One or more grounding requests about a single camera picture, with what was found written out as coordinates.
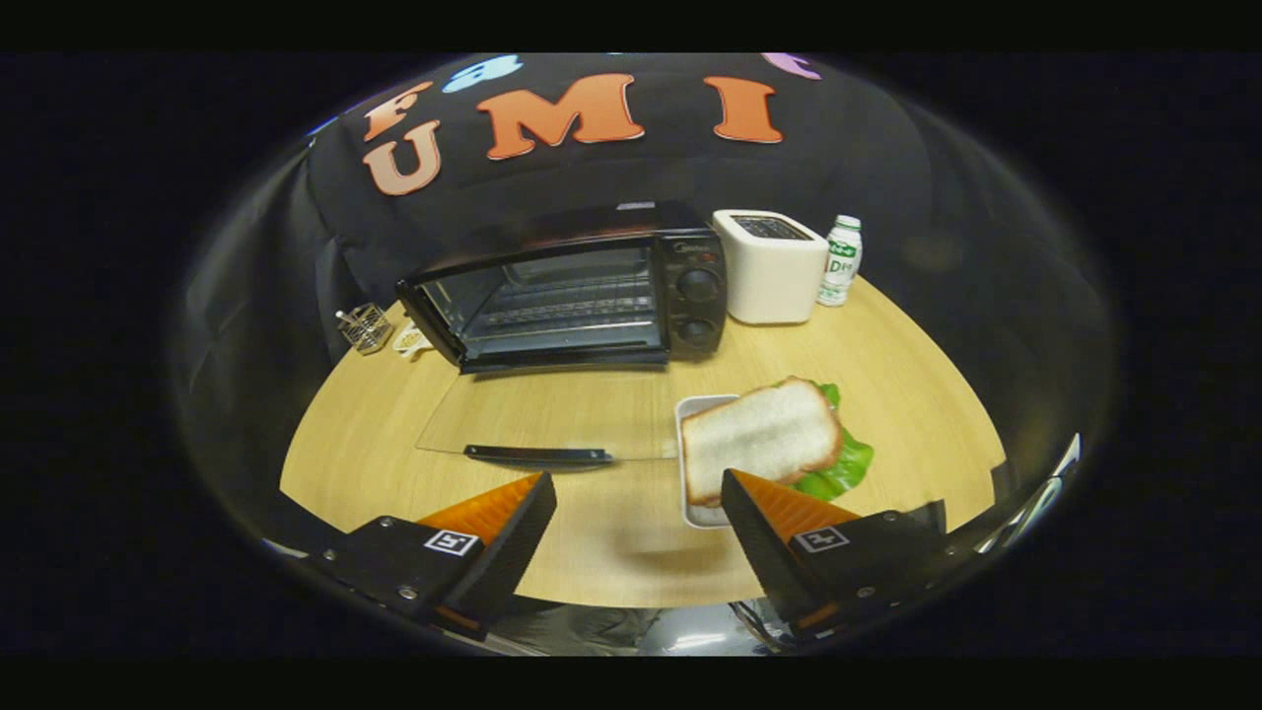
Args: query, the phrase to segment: round table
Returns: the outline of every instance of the round table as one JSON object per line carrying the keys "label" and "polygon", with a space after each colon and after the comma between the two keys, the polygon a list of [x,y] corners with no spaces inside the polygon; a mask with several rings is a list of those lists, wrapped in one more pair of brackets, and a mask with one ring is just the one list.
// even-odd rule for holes
{"label": "round table", "polygon": [[[403,306],[387,310],[408,323]],[[943,501],[953,531],[994,504],[1005,462],[986,410],[934,340],[872,284],[791,325],[728,318],[714,357],[661,371],[461,376],[433,349],[350,351],[294,434],[280,491],[350,532],[420,520],[528,475],[466,445],[599,448],[616,463],[555,473],[557,512],[516,593],[593,607],[676,608],[762,597],[731,528],[683,518],[675,405],[787,376],[837,383],[842,424],[876,450],[834,504],[861,516]]]}

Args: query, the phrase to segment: orange letter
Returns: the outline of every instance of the orange letter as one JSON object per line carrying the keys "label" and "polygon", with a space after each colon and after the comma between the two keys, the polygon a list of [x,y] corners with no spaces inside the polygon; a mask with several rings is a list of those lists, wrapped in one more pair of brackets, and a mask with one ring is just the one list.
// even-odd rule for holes
{"label": "orange letter", "polygon": [[[429,121],[404,134],[404,139],[410,140],[416,149],[416,160],[420,163],[410,175],[399,174],[399,165],[394,159],[394,140],[374,148],[363,156],[363,164],[372,173],[372,182],[377,183],[377,189],[386,194],[408,194],[416,192],[434,179],[442,163],[438,155],[438,141],[434,140],[434,129],[437,127],[438,121]],[[427,144],[422,145],[424,139],[428,139]]]}
{"label": "orange letter", "polygon": [[363,117],[369,119],[369,132],[363,135],[363,141],[367,143],[372,140],[374,137],[381,135],[381,131],[401,121],[403,113],[399,111],[411,108],[411,105],[416,102],[416,95],[425,91],[430,86],[434,86],[434,82],[423,81],[365,113]]}
{"label": "orange letter", "polygon": [[574,119],[582,116],[582,125],[574,131],[579,143],[631,140],[644,135],[644,127],[631,122],[627,111],[626,87],[634,82],[631,74],[596,74],[583,77],[570,84],[565,96],[549,103],[525,90],[492,96],[477,105],[478,111],[491,113],[491,131],[495,146],[486,156],[502,160],[525,155],[535,148],[535,141],[521,136],[521,129],[557,146],[565,140]]}
{"label": "orange letter", "polygon": [[722,76],[708,76],[705,83],[718,90],[723,101],[723,122],[714,126],[719,137],[750,143],[780,143],[784,135],[771,127],[767,96],[776,91],[765,83]]}

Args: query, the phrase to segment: sandwich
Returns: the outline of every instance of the sandwich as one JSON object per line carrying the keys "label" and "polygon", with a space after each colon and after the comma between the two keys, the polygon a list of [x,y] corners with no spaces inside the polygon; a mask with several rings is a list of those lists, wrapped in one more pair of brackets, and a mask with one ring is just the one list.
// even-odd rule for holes
{"label": "sandwich", "polygon": [[838,402],[837,386],[787,378],[684,419],[688,503],[718,508],[726,469],[824,501],[858,486],[872,448],[848,436]]}

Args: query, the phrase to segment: small white object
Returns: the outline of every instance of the small white object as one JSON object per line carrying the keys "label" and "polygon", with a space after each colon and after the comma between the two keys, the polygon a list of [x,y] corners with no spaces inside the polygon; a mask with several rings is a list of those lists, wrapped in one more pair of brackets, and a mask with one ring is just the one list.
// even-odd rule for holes
{"label": "small white object", "polygon": [[731,523],[727,521],[727,513],[722,508],[705,508],[704,506],[690,506],[688,503],[688,463],[684,462],[684,419],[740,399],[741,396],[738,395],[689,397],[681,400],[675,406],[675,441],[679,446],[679,502],[684,507],[684,522],[694,528],[726,528],[731,527]]}
{"label": "small white object", "polygon": [[833,230],[828,232],[828,266],[819,284],[819,303],[840,305],[849,296],[851,284],[859,272],[863,259],[863,222],[849,214],[837,214]]}
{"label": "small white object", "polygon": [[416,328],[416,323],[408,323],[408,327],[395,338],[394,348],[403,358],[411,358],[420,349],[427,349],[434,344],[429,342],[425,333]]}
{"label": "small white object", "polygon": [[[766,226],[791,237],[767,236]],[[828,261],[824,237],[796,219],[761,209],[718,209],[713,227],[723,242],[727,311],[733,318],[745,323],[810,318]]]}

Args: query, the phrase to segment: oven knob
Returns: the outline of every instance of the oven knob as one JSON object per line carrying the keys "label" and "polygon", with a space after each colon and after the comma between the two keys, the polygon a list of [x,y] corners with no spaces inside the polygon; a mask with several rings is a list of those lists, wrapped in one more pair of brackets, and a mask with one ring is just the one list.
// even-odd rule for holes
{"label": "oven knob", "polygon": [[676,281],[684,298],[694,301],[713,300],[718,295],[718,279],[705,269],[684,271]]}
{"label": "oven knob", "polygon": [[693,344],[705,344],[714,334],[714,325],[705,320],[688,320],[679,325],[679,335]]}

